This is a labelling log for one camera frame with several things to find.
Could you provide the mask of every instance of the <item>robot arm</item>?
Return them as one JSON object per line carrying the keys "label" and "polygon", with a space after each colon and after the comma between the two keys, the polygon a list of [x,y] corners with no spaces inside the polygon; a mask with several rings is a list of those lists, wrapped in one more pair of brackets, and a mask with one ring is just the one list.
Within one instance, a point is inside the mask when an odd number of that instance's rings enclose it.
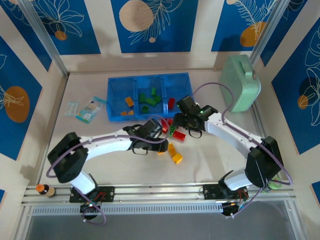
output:
{"label": "robot arm", "polygon": [[283,165],[279,147],[274,138],[268,136],[262,139],[226,119],[222,121],[222,115],[216,109],[208,105],[200,108],[190,96],[178,101],[177,106],[182,113],[174,116],[174,126],[183,127],[189,130],[189,133],[190,131],[198,132],[200,136],[202,131],[216,135],[235,147],[246,158],[244,169],[230,172],[219,181],[220,188],[225,188],[225,198],[228,198],[228,193],[252,184],[262,188],[280,171],[280,167],[271,156],[253,141],[266,147]]}
{"label": "robot arm", "polygon": [[150,119],[144,125],[126,126],[114,133],[99,136],[79,137],[75,132],[71,132],[52,149],[48,154],[48,160],[53,165],[62,154],[79,145],[63,157],[53,170],[60,183],[70,182],[84,195],[91,194],[94,190],[94,194],[98,194],[98,186],[94,179],[82,170],[86,161],[116,151],[132,150],[135,153],[135,149],[143,149],[147,152],[165,152],[168,149],[167,140],[150,143],[135,138],[139,137],[153,142],[160,141],[162,138],[156,136],[161,132],[162,126],[154,119]]}

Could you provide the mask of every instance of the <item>small bottle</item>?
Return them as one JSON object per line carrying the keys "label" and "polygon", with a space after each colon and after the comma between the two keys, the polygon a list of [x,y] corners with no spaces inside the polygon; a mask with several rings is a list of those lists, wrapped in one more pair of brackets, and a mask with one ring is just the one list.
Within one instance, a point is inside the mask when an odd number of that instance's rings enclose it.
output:
{"label": "small bottle", "polygon": [[44,195],[46,197],[53,197],[54,195],[56,195],[56,189],[47,184],[38,184],[35,187],[35,190],[37,190],[39,194]]}

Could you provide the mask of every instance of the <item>bottle cap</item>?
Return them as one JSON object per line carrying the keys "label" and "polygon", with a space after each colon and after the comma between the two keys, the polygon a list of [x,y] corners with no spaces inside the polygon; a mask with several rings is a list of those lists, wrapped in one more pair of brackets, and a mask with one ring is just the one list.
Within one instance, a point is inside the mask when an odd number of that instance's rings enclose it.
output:
{"label": "bottle cap", "polygon": [[35,190],[37,190],[39,193],[44,191],[45,190],[45,186],[42,185],[42,184],[38,184],[36,187],[35,187]]}

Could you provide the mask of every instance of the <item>beige circle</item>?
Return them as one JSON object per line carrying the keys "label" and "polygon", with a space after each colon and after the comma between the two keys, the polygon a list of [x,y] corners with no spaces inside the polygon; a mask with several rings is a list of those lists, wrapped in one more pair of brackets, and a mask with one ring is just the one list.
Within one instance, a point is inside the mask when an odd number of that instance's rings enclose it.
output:
{"label": "beige circle", "polygon": [[15,5],[17,5],[18,3],[17,3],[17,0],[8,0],[10,3],[13,3],[13,4],[15,4]]}
{"label": "beige circle", "polygon": [[238,0],[226,0],[226,3],[229,5],[235,4]]}
{"label": "beige circle", "polygon": [[119,17],[123,27],[131,32],[144,31],[154,22],[151,8],[141,0],[127,1],[120,9]]}
{"label": "beige circle", "polygon": [[156,39],[155,39],[154,37],[150,37],[150,38],[149,38],[149,42],[150,42],[150,43],[153,44],[155,41],[156,41]]}

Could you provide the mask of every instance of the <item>orange lego brick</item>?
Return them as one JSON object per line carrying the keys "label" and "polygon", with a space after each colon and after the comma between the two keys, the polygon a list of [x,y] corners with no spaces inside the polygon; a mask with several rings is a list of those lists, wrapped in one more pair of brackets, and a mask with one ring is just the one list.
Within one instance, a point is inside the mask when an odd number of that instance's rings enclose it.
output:
{"label": "orange lego brick", "polygon": [[180,153],[177,153],[176,155],[174,155],[172,160],[175,162],[175,164],[178,164],[182,161],[183,158],[184,157]]}
{"label": "orange lego brick", "polygon": [[177,154],[176,149],[172,143],[169,143],[168,145],[168,153],[171,158],[173,158]]}
{"label": "orange lego brick", "polygon": [[134,101],[132,101],[131,97],[126,97],[124,99],[126,101],[126,104],[128,104],[129,107],[132,107],[134,105]]}

